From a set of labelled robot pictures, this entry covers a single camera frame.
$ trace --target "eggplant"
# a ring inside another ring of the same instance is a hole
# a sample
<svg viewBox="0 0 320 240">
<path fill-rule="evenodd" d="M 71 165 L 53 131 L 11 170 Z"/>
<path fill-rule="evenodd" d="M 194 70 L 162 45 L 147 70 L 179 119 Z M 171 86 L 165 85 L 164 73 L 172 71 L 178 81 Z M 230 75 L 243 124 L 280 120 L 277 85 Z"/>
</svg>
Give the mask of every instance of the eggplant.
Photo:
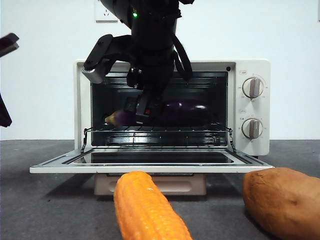
<svg viewBox="0 0 320 240">
<path fill-rule="evenodd" d="M 174 99 L 164 102 L 160 116 L 153 118 L 144 126 L 187 127 L 203 126 L 213 122 L 214 115 L 208 104 L 194 99 Z M 105 118 L 105 123 L 117 127 L 139 126 L 134 113 L 123 109 Z"/>
</svg>

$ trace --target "orange corn cob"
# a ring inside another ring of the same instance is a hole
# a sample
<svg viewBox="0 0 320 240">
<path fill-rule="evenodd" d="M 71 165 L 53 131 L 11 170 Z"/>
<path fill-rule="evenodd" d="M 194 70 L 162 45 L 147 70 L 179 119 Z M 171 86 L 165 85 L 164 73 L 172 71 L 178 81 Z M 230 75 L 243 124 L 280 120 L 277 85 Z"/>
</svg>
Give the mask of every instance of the orange corn cob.
<svg viewBox="0 0 320 240">
<path fill-rule="evenodd" d="M 114 205 L 123 240 L 192 240 L 184 221 L 145 172 L 122 175 Z"/>
</svg>

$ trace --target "oven door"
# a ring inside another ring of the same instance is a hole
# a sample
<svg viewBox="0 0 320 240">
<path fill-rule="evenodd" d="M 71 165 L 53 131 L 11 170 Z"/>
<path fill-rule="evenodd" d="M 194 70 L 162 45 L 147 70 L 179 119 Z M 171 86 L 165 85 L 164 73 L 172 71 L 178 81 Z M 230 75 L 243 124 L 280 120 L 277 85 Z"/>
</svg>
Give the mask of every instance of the oven door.
<svg viewBox="0 0 320 240">
<path fill-rule="evenodd" d="M 273 166 L 229 148 L 119 146 L 74 150 L 30 167 L 30 173 L 247 173 L 268 168 Z"/>
</svg>

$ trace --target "oven rack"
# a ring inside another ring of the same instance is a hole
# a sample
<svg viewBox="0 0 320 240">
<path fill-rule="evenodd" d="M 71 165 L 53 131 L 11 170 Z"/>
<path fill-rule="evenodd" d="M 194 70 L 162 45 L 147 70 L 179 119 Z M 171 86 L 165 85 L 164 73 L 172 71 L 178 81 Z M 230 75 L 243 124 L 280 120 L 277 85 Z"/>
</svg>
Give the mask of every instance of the oven rack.
<svg viewBox="0 0 320 240">
<path fill-rule="evenodd" d="M 216 145 L 221 139 L 224 139 L 227 145 L 226 135 L 229 135 L 230 146 L 236 152 L 233 141 L 233 130 L 220 123 L 211 123 L 205 126 L 181 126 L 181 127 L 161 127 L 161 126 L 120 126 L 111 124 L 102 124 L 96 127 L 85 128 L 83 146 L 81 152 L 84 152 L 87 144 L 88 133 L 104 134 L 106 138 L 105 145 L 110 146 L 122 143 L 124 145 L 136 146 L 141 144 L 160 143 L 163 139 L 175 140 L 183 139 L 184 146 L 194 144 L 195 140 L 201 139 L 202 145 Z"/>
</svg>

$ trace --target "gray floor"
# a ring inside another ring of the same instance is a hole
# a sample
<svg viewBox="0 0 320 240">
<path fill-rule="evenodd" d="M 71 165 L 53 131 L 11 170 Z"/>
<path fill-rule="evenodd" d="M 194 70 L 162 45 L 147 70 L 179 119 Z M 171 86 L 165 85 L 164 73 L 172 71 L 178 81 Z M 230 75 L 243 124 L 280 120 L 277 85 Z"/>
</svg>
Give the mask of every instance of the gray floor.
<svg viewBox="0 0 320 240">
<path fill-rule="evenodd" d="M 112 197 L 93 194 L 90 174 L 30 174 L 73 149 L 70 140 L 1 142 L 2 240 L 120 240 Z M 271 141 L 261 160 L 320 177 L 320 140 Z M 195 240 L 276 239 L 246 214 L 242 174 L 212 174 L 204 197 L 171 196 Z"/>
</svg>

